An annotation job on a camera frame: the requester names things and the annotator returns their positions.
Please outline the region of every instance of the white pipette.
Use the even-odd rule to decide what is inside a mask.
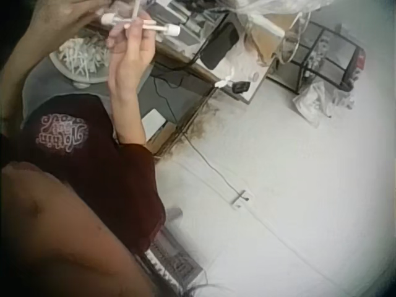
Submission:
[[[132,22],[132,19],[124,19],[122,17],[118,17],[114,13],[107,13],[102,15],[100,22],[102,25],[115,26],[120,22]],[[126,24],[125,29],[129,28],[129,26],[130,24]],[[181,31],[180,26],[178,25],[166,24],[165,26],[159,26],[154,20],[143,20],[143,29],[163,32],[165,35],[173,37],[179,36]]]

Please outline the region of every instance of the white tube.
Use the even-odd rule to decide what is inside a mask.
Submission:
[[[135,0],[134,11],[132,13],[132,19],[137,18],[137,14],[139,13],[139,7],[140,7],[140,0]]]
[[[130,23],[132,20],[133,19],[123,19],[118,17],[116,14],[109,13],[103,14],[100,21],[103,25],[115,26],[120,22]],[[128,29],[130,26],[131,24],[125,24],[124,28]],[[163,32],[165,35],[174,37],[179,36],[181,31],[181,28],[178,25],[166,24],[165,26],[158,26],[157,22],[154,20],[143,20],[143,29]]]

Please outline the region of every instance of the person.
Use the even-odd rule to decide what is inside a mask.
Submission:
[[[22,118],[31,70],[109,4],[38,0],[2,71],[2,276],[29,296],[153,296],[133,254],[165,223],[137,100],[155,32],[142,19],[110,32],[111,117],[98,96],[63,93]]]

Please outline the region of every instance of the black cable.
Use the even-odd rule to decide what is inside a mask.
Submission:
[[[151,75],[151,77],[153,77],[154,79],[159,79],[159,80],[162,80],[162,81],[166,82],[166,84],[169,86],[169,88],[173,88],[173,89],[175,89],[175,88],[180,88],[181,85],[182,85],[183,82],[184,82],[184,79],[185,79],[187,76],[189,76],[189,74],[184,75],[184,76],[181,78],[180,83],[179,83],[178,85],[176,85],[176,86],[173,86],[173,85],[171,85],[171,84],[168,82],[167,79],[165,79],[165,78],[163,78],[163,77],[160,77],[160,76],[157,76],[157,75]]]
[[[220,28],[222,27],[222,25],[224,24],[225,20],[228,18],[228,14],[229,14],[229,13],[226,13],[226,14],[223,16],[223,18],[222,18],[222,20],[220,21],[220,23],[219,23],[219,24],[217,25],[217,27],[213,30],[213,32],[208,36],[208,38],[206,38],[206,40],[204,41],[204,43],[200,46],[200,48],[198,49],[198,51],[195,53],[195,55],[192,57],[192,59],[191,59],[189,62],[187,62],[187,63],[186,63],[185,65],[183,65],[183,66],[176,67],[176,68],[170,68],[170,67],[165,66],[165,67],[168,68],[170,71],[168,71],[168,72],[166,72],[166,73],[164,73],[164,74],[171,73],[171,72],[176,72],[176,71],[181,71],[181,70],[184,70],[184,69],[186,69],[186,68],[188,68],[188,67],[194,65],[194,64],[198,61],[198,59],[200,58],[200,55],[201,55],[202,51],[205,49],[205,47],[208,45],[208,43],[209,43],[210,41],[212,41],[212,38],[213,38],[213,37],[215,36],[215,34],[217,33],[217,30],[220,29]]]
[[[161,95],[160,92],[158,91],[158,85],[157,85],[156,79],[157,79],[157,78],[154,77],[155,93],[157,93],[157,95],[158,95],[160,98],[165,99],[166,105],[168,105],[169,111],[170,111],[171,114],[172,114],[172,117],[173,117],[173,119],[174,119],[174,121],[175,121],[175,124],[178,126],[178,120],[177,120],[177,118],[176,118],[176,115],[175,115],[174,112],[173,112],[173,109],[172,109],[172,107],[171,107],[171,105],[170,105],[170,103],[169,103],[169,100],[167,99],[167,97]],[[198,148],[196,148],[195,145],[192,144],[192,142],[191,142],[191,140],[188,138],[187,134],[186,134],[183,130],[181,131],[181,133],[182,133],[182,135],[184,136],[184,138],[186,138],[187,142],[188,142],[189,145],[192,147],[192,149],[196,151],[196,153],[203,159],[203,161],[209,166],[209,168],[211,168],[214,172],[216,172],[217,175],[219,175],[219,177],[221,177],[221,179],[226,183],[226,185],[227,185],[230,189],[232,189],[238,196],[240,196],[241,193],[238,192],[238,190],[236,190],[236,189],[228,182],[228,180],[224,177],[224,175],[222,175],[221,172],[219,172],[219,171],[217,170],[216,167],[214,167],[212,164],[210,164],[210,162],[209,162],[209,161],[205,158],[205,156],[198,150]]]

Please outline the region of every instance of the white plastic pieces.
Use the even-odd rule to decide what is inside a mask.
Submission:
[[[90,74],[96,74],[102,67],[109,66],[106,41],[98,33],[67,40],[59,48],[58,58],[73,74],[84,76],[87,80]]]

